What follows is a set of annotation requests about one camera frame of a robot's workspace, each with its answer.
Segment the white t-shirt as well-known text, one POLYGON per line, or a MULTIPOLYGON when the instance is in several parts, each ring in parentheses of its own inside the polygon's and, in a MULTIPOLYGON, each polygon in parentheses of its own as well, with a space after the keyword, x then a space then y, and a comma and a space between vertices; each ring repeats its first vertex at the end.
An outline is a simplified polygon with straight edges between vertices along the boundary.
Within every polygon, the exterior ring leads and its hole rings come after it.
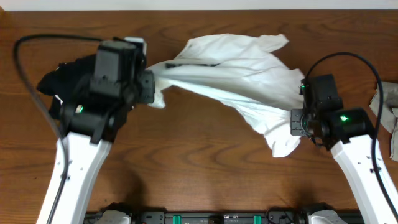
POLYGON ((300 144, 290 133, 290 112, 303 105, 300 69, 290 69, 273 53, 285 35, 236 34, 190 39, 172 60, 150 67, 155 76, 151 106, 165 108, 163 90, 176 86, 234 108, 263 135, 273 157, 286 157, 300 144))

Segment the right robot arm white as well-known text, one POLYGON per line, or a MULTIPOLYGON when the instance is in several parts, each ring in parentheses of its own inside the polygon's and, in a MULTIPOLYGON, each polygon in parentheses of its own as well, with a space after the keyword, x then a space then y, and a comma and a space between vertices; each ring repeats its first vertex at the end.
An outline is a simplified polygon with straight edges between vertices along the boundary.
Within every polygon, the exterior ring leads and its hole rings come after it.
POLYGON ((290 112, 290 132, 331 152, 343 171, 365 223, 397 223, 397 189, 386 170, 372 123, 362 108, 319 114, 290 112))

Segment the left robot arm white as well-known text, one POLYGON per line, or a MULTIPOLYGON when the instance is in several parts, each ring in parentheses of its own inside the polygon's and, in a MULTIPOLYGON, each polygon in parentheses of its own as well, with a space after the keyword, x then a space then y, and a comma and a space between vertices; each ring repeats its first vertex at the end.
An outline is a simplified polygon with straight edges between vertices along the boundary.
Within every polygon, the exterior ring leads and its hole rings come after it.
POLYGON ((154 73, 111 78, 58 69, 37 88, 59 105, 61 129, 37 223, 83 223, 98 173, 128 113, 136 104, 154 102, 154 73))

